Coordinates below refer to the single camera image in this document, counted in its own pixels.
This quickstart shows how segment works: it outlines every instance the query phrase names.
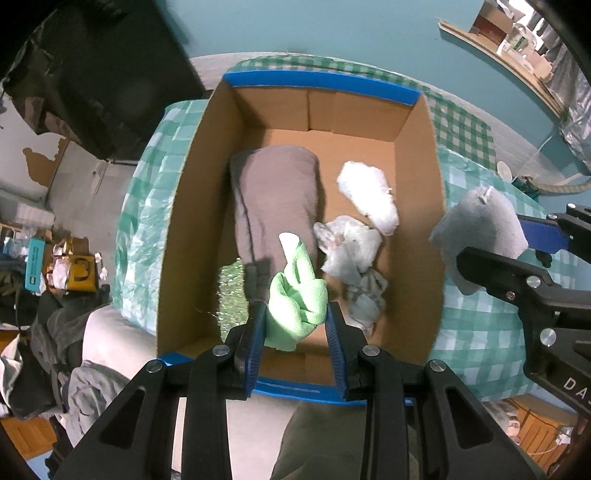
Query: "shelf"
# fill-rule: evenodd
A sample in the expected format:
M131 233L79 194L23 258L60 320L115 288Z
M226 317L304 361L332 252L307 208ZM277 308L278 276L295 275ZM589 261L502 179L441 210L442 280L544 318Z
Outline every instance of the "shelf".
M459 38L472 47L480 50L500 65L503 65L525 85L527 85L532 92L534 92L540 100L542 100L550 110L557 116L560 117L564 111L564 107L556 101L556 99L550 94L544 84L532 73L528 72L522 65L520 65L515 59L513 59L508 53L503 52L501 55L497 55L498 46L495 45L491 40L482 35L475 33L468 33L460 30L449 23L440 20L439 29L443 30L456 38Z

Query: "green checkered fabric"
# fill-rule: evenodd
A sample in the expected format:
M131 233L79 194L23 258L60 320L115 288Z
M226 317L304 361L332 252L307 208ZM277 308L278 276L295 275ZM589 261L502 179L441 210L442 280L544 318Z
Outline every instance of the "green checkered fabric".
M399 73L344 60L309 55L276 55L244 60L230 71L241 70L329 70L396 83L420 90L427 98L437 143L475 161L489 170L496 170L496 154L490 126L461 106L445 99L424 83Z
M150 139L123 203L115 238L113 304L155 333L168 222L185 158L207 100L170 105Z
M485 168L443 147L439 147L438 157L448 209L468 190L487 185L502 192L517 213L545 218L538 203ZM531 249L519 260L542 266ZM552 279L563 287L574 288L577 261L565 251L553 255L549 269ZM447 363L483 401L537 388L523 374L525 341L517 308L484 291L464 296L447 276L441 324L430 358Z

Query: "peeling wall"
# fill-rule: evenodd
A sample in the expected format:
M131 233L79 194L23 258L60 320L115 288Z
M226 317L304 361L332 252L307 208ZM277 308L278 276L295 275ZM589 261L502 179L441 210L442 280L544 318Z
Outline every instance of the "peeling wall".
M37 135L5 96L0 115L0 189L44 202L56 160L67 146L57 134Z

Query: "blue box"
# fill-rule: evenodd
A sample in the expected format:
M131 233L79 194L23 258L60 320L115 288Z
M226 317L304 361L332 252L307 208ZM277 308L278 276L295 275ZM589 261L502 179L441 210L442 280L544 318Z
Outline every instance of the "blue box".
M41 270L45 241L39 238L29 240L29 255L25 269L25 288L34 293L41 293Z

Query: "gray towel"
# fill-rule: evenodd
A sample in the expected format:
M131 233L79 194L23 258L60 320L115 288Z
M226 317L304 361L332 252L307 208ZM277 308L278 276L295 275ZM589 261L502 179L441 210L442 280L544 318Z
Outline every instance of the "gray towel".
M317 171L318 158L293 145L240 152L230 159L236 246L249 301L267 301L271 279L285 268L280 233L300 237L316 267Z
M72 370L68 386L70 410L66 420L72 446L78 444L128 382L119 372L87 360Z
M464 295L472 295L480 288L457 270L456 257L466 247L513 259L528 248L509 199L493 187L485 186L470 190L446 212L429 240L441 249L447 273Z

